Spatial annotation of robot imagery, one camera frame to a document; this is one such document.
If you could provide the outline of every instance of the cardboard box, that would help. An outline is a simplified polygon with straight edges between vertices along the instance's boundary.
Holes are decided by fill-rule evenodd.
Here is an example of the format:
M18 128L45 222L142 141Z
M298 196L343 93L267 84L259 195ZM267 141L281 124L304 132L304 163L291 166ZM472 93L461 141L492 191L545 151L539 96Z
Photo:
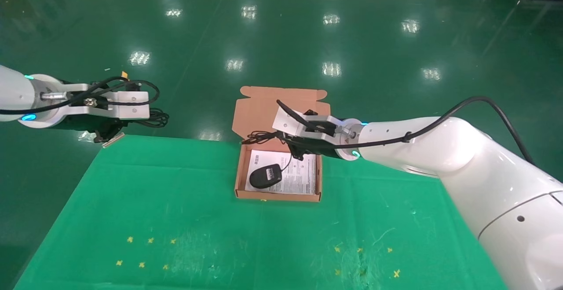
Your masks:
M274 132L272 124L278 111L276 100L284 102L287 106L298 112L313 110L319 115L330 115L330 105L318 102L326 97L325 90L307 89L282 89L266 87L242 87L241 93L248 97L237 100L235 117L233 119L233 132L243 139L255 130ZM250 164L251 151L266 150L289 152L287 144L282 144L278 139L272 139L263 144L243 144L237 180L235 182L235 195L237 198L257 198L264 200L306 201L319 202L322 193L322 157L316 156L316 188L314 195L280 194L271 192L246 191L245 185Z

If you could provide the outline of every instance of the green floor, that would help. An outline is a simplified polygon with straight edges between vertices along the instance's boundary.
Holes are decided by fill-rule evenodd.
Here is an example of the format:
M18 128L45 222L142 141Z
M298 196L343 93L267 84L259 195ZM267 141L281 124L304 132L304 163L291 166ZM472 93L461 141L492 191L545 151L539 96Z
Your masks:
M125 70L156 83L156 105L171 115L165 129L126 133L218 141L238 140L230 126L242 85L325 89L334 115L364 121L437 115L488 95L561 179L563 7L518 1L0 0L0 63L72 82ZM129 63L135 51L150 53L146 65ZM516 150L486 106L459 116ZM0 258L10 259L1 289L99 151L79 134L0 128Z

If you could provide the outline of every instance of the box lid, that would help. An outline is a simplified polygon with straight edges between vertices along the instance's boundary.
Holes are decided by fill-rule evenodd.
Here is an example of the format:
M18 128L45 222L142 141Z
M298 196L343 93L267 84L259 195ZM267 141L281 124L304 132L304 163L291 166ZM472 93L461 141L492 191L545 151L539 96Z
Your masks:
M277 99L298 112L313 110L319 115L330 115L330 105L318 102L326 97L325 90L242 87L241 94L248 98L237 100L233 132L243 139L255 130L274 131Z

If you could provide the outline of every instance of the green table cover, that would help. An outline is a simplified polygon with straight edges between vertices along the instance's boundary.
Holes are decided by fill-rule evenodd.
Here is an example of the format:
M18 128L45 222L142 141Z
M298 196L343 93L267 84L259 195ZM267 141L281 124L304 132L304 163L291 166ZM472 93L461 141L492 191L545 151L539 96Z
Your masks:
M505 288L438 180L324 158L320 203L240 200L239 150L101 150L16 290Z

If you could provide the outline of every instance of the white robotic arm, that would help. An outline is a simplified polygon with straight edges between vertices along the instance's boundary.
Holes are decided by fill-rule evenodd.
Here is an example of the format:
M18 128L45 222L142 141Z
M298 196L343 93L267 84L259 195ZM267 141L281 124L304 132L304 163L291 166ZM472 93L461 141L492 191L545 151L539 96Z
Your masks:
M294 112L306 126L282 105L273 128L290 149L318 154L328 142L344 160L363 157L439 178L510 289L563 289L563 185L549 174L456 117L405 142L362 147L408 136L440 117L364 124Z
M107 83L111 81L124 81L121 85L126 90L110 89ZM147 84L158 95L157 88ZM149 100L149 93L123 77L93 85L71 84L52 76L23 75L0 66L0 121L18 120L31 128L88 130L96 133L94 142L109 141L129 122L163 127L167 114L149 108L157 95Z

